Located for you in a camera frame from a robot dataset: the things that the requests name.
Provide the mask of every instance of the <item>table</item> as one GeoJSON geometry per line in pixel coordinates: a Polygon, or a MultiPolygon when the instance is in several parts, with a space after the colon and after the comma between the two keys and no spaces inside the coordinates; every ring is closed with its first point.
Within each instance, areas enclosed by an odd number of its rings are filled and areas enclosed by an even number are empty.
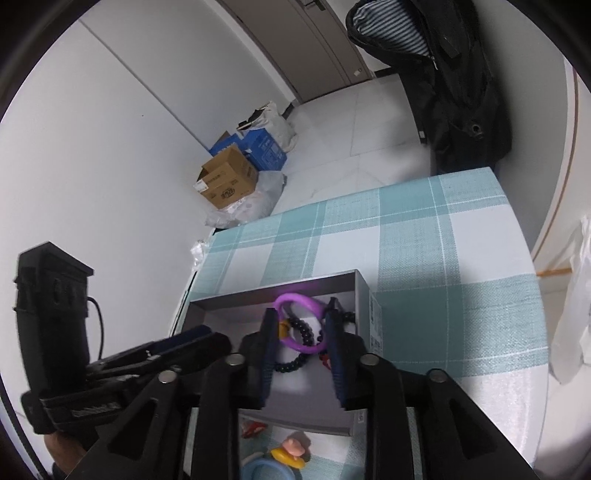
{"type": "MultiPolygon", "coordinates": [[[[382,306],[384,357],[445,369],[533,463],[547,393],[544,312],[493,172],[367,190],[219,232],[188,301],[352,269],[382,306]]],[[[356,478],[362,456],[348,442],[338,458],[315,458],[304,480],[356,478]]]]}

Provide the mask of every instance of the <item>black backpack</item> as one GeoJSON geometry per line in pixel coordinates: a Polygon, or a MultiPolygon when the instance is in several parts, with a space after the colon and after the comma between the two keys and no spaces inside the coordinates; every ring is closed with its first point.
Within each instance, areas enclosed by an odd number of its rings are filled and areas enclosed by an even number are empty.
{"type": "Polygon", "coordinates": [[[509,152],[509,117],[470,0],[361,0],[346,27],[354,44],[396,68],[437,173],[494,167],[509,152]]]}

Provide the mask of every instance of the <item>purple ring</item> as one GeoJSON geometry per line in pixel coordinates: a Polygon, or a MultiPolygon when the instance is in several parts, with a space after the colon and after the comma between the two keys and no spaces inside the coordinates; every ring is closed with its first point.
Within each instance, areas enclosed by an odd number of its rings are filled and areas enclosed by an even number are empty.
{"type": "MultiPolygon", "coordinates": [[[[321,321],[324,317],[324,305],[318,300],[311,299],[310,297],[306,297],[305,295],[301,295],[299,293],[284,293],[283,295],[279,295],[273,303],[273,308],[277,310],[277,312],[279,313],[279,321],[284,320],[282,307],[283,305],[289,302],[294,302],[299,305],[302,305],[305,309],[311,311],[318,321],[321,321]]],[[[280,341],[281,343],[283,343],[283,345],[291,348],[292,350],[295,350],[296,352],[307,353],[309,355],[320,353],[322,350],[326,349],[325,338],[323,338],[320,343],[317,343],[313,346],[307,346],[302,345],[301,343],[297,343],[293,338],[289,336],[280,339],[280,341]]]]}

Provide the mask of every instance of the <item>door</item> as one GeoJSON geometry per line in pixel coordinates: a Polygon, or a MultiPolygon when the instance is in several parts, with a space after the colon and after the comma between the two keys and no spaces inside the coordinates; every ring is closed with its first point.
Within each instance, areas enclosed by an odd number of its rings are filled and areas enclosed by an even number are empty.
{"type": "Polygon", "coordinates": [[[369,78],[356,48],[322,0],[222,0],[301,102],[369,78]]]}

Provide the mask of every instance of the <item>metal screw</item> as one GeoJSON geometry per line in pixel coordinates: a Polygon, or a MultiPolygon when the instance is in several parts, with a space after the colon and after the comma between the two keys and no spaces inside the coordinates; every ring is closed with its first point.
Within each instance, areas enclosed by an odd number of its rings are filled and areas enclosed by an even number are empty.
{"type": "Polygon", "coordinates": [[[226,357],[226,363],[228,365],[232,365],[233,367],[236,365],[242,365],[245,360],[246,359],[244,358],[244,355],[239,353],[232,353],[226,357]]]}
{"type": "Polygon", "coordinates": [[[177,379],[177,373],[172,370],[164,370],[158,374],[158,380],[160,383],[170,383],[177,379]]]}
{"type": "Polygon", "coordinates": [[[372,353],[366,353],[365,355],[363,355],[361,357],[360,361],[362,364],[367,365],[368,367],[372,367],[372,366],[378,364],[379,357],[377,355],[372,354],[372,353]]]}
{"type": "Polygon", "coordinates": [[[447,374],[443,370],[434,369],[429,372],[429,380],[436,383],[447,381],[447,374]]]}

